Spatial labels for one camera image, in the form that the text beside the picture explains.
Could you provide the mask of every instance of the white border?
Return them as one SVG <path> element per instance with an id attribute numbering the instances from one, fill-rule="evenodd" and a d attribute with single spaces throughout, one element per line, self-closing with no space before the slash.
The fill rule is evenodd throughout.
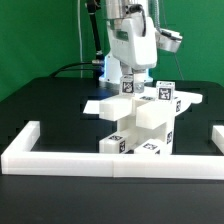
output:
<path id="1" fill-rule="evenodd" d="M 223 156 L 32 152 L 40 123 L 30 121 L 1 156 L 2 173 L 91 177 L 224 179 Z"/>

